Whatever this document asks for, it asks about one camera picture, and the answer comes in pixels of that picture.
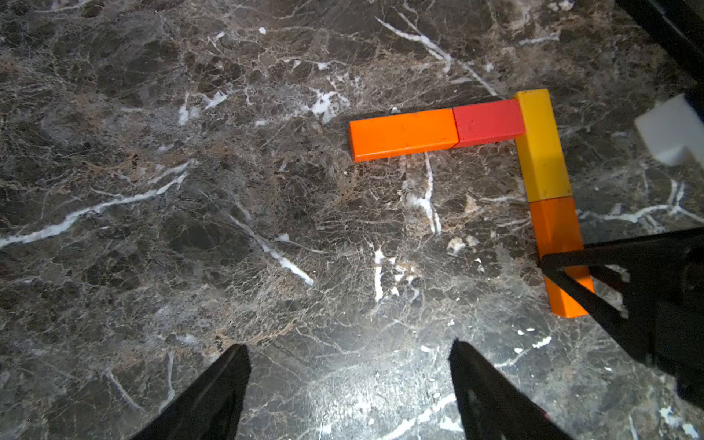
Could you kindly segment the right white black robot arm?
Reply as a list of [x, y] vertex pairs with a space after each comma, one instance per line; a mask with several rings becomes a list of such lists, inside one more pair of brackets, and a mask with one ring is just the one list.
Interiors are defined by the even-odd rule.
[[[657, 161], [703, 161], [703, 5], [621, 1], [697, 82], [636, 119]], [[542, 257], [548, 280], [576, 300], [634, 360], [676, 379], [676, 394], [703, 405], [703, 230], [590, 244]]]

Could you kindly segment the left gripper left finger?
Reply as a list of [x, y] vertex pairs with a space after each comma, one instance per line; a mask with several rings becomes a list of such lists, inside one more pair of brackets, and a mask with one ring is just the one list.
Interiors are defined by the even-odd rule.
[[248, 347], [234, 344], [133, 439], [235, 438], [250, 374]]

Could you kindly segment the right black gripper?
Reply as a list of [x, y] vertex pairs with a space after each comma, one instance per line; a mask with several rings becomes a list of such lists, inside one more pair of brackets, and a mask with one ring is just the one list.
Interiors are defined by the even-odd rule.
[[[631, 357], [676, 378], [678, 397], [703, 406], [703, 230], [694, 228], [548, 254], [539, 267]], [[569, 274], [621, 295], [620, 311]]]

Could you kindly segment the red-orange small block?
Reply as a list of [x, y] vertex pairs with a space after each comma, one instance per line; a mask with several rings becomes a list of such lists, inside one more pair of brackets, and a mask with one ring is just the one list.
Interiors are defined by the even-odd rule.
[[513, 140], [525, 133], [524, 119], [516, 99], [453, 108], [458, 132], [456, 148]]

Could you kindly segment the orange block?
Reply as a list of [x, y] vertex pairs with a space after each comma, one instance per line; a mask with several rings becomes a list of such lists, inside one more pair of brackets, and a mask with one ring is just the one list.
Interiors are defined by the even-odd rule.
[[351, 121], [349, 138], [355, 162], [447, 150], [459, 141], [451, 109]]
[[[539, 258], [547, 254], [584, 249], [573, 197], [533, 202], [530, 203], [530, 211]], [[566, 318], [588, 314], [555, 282], [547, 277], [544, 277], [544, 282], [553, 314]]]

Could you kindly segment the yellow block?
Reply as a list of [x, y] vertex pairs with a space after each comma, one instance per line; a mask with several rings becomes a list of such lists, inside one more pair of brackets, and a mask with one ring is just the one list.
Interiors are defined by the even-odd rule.
[[553, 106], [546, 89], [517, 93], [525, 133], [517, 137], [524, 189], [529, 203], [572, 196]]

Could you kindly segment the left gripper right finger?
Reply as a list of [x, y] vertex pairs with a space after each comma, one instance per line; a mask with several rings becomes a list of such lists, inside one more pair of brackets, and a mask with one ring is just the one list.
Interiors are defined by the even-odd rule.
[[448, 361], [465, 438], [570, 438], [471, 344], [454, 340]]

